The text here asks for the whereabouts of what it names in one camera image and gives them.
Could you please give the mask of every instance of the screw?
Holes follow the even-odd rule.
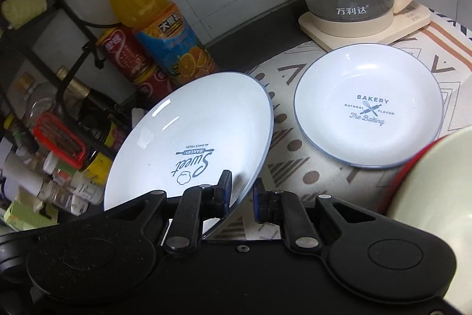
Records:
[[[166,240],[166,244],[173,250],[187,247],[190,244],[190,240],[183,236],[173,236]]]
[[[319,244],[319,241],[314,237],[303,236],[299,237],[295,241],[295,244],[301,248],[315,248]]]
[[[245,246],[244,244],[241,244],[240,246],[236,247],[236,251],[242,252],[242,253],[249,252],[249,250],[250,250],[249,246]]]

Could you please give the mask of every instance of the tablecloth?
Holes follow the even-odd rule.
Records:
[[[422,61],[440,84],[444,121],[438,137],[472,124],[472,31],[433,12],[430,25],[393,43]],[[401,167],[367,170],[347,166],[314,148],[294,116],[294,91],[306,69],[326,54],[309,40],[248,72],[268,91],[274,108],[274,132],[261,176],[266,190],[295,192],[313,201],[330,194],[370,210],[386,198],[387,187]],[[252,196],[213,234],[214,239],[279,239],[279,227],[257,224]]]

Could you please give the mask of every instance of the orange juice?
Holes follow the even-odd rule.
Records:
[[[177,6],[170,0],[110,0],[121,23],[133,33],[174,82],[183,85],[217,71]]]

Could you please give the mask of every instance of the white plate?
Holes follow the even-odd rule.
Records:
[[[355,167],[387,168],[436,138],[443,98],[429,69],[412,55],[359,44],[332,51],[306,70],[294,110],[320,151]]]
[[[267,91],[240,73],[192,81],[155,106],[121,146],[108,177],[106,210],[164,190],[181,196],[195,185],[215,185],[233,174],[232,213],[257,178],[272,138]],[[204,231],[218,220],[206,221]]]
[[[447,242],[457,271],[444,299],[472,314],[472,126],[436,143],[398,190],[387,216]]]

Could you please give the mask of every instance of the kettle base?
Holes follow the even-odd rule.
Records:
[[[298,19],[301,30],[325,50],[332,51],[357,43],[393,43],[428,25],[431,22],[431,11],[422,4],[411,2],[402,12],[393,16],[393,23],[388,28],[365,37],[336,37],[326,34],[315,26],[315,18],[311,12],[303,14]]]

